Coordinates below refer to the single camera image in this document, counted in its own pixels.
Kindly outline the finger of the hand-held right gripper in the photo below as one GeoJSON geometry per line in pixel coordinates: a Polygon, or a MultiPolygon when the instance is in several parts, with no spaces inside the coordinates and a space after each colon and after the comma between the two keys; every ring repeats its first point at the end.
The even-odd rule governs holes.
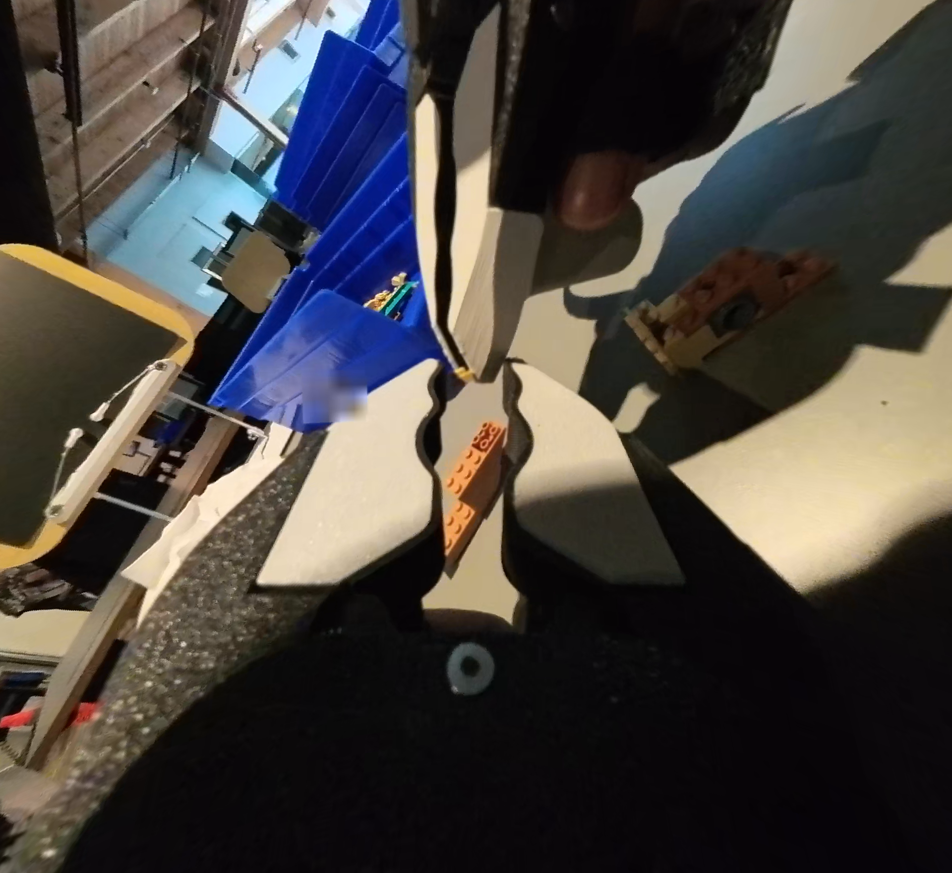
{"type": "Polygon", "coordinates": [[[509,211],[490,197],[500,21],[496,4],[476,28],[453,110],[456,212],[448,329],[478,383],[494,381],[509,354],[543,233],[541,214],[509,211]]]}
{"type": "Polygon", "coordinates": [[[452,373],[455,367],[467,367],[449,328],[457,208],[453,113],[451,97],[423,93],[411,117],[413,215],[423,295],[430,327],[452,373]]]}

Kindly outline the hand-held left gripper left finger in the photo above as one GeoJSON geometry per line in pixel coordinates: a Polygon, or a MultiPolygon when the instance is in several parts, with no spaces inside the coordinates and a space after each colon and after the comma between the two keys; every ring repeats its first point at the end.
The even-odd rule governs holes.
{"type": "Polygon", "coordinates": [[[423,360],[327,428],[257,586],[339,586],[441,535],[442,491],[424,446],[441,368],[423,360]]]}

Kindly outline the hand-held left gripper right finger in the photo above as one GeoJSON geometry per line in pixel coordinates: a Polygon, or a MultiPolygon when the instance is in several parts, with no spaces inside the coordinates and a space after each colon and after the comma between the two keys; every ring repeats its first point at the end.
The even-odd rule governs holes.
{"type": "Polygon", "coordinates": [[[504,370],[505,512],[517,530],[612,585],[683,585],[684,572],[613,423],[523,361],[504,370]]]}

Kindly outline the brown wedge brick piece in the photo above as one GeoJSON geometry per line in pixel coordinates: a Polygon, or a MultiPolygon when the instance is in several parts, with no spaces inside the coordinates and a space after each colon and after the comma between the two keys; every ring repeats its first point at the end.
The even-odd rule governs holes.
{"type": "Polygon", "coordinates": [[[506,426],[482,422],[445,480],[445,570],[452,577],[494,504],[502,483],[506,426]]]}

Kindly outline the brown and tan brick assembly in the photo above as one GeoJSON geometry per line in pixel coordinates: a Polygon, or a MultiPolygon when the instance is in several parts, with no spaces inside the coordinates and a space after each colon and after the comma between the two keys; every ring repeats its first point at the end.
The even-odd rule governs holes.
{"type": "Polygon", "coordinates": [[[666,373],[677,376],[701,367],[834,271],[831,260],[811,251],[732,248],[659,304],[630,308],[625,325],[666,373]]]}

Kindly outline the grey desk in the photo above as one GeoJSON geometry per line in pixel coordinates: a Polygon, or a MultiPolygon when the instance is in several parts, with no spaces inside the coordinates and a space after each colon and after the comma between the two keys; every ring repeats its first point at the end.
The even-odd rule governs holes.
{"type": "Polygon", "coordinates": [[[950,0],[793,0],[763,87],[712,152],[635,189],[630,289],[593,322],[581,395],[796,588],[863,581],[950,491],[950,0]],[[625,325],[732,248],[835,271],[672,376],[625,325]]]}

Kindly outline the person's right hand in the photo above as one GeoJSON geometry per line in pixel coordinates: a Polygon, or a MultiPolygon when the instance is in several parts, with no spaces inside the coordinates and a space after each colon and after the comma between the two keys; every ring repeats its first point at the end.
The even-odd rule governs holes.
{"type": "Polygon", "coordinates": [[[618,53],[589,100],[624,143],[576,147],[561,220],[602,228],[641,182],[720,146],[765,84],[792,2],[625,0],[618,53]]]}

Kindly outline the pile of loose brick pieces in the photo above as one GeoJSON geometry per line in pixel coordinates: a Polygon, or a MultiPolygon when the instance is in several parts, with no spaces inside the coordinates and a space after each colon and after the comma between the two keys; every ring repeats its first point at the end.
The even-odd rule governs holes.
{"type": "Polygon", "coordinates": [[[387,319],[400,322],[419,287],[419,279],[407,272],[398,272],[389,284],[363,303],[363,308],[379,313],[387,319]]]}

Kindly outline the row of blue bins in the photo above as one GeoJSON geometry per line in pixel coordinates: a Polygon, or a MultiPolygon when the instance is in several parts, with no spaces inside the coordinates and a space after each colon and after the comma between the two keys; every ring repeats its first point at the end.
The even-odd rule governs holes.
{"type": "Polygon", "coordinates": [[[275,179],[316,239],[292,282],[338,290],[411,217],[400,0],[370,0],[356,33],[325,34],[275,179]]]}

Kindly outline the white crumpled paper bag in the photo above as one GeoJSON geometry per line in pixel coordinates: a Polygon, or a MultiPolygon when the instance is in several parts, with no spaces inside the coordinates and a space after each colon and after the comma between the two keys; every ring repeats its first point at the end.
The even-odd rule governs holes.
{"type": "Polygon", "coordinates": [[[262,450],[252,451],[243,464],[208,484],[191,498],[158,540],[120,575],[146,591],[141,615],[172,581],[184,560],[296,448],[301,436],[285,427],[268,432],[262,450]]]}

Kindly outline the beige square panel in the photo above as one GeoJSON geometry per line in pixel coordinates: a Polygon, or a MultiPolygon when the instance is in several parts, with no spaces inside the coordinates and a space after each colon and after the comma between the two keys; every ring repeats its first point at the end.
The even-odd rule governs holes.
{"type": "Polygon", "coordinates": [[[243,229],[220,276],[225,292],[245,309],[262,314],[292,271],[292,262],[271,237],[243,229]]]}

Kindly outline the white bar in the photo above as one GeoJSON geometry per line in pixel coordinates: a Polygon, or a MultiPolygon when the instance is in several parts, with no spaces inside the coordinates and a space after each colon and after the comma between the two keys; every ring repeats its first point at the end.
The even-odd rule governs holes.
{"type": "Polygon", "coordinates": [[[53,488],[44,509],[46,521],[66,526],[74,521],[102,485],[114,462],[123,454],[138,430],[167,395],[182,367],[165,358],[145,367],[135,378],[115,391],[89,415],[87,423],[104,424],[84,459],[66,473],[69,457],[85,431],[72,428],[65,438],[53,488]]]}

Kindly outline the black board with yellow rim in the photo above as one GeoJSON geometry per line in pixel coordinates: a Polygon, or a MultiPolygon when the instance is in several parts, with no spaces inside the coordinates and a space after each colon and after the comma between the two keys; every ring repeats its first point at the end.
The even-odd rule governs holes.
{"type": "Polygon", "coordinates": [[[48,554],[75,523],[46,521],[44,509],[65,438],[85,433],[72,471],[104,424],[87,418],[153,362],[184,367],[194,349],[177,310],[51,251],[2,245],[2,569],[48,554]]]}

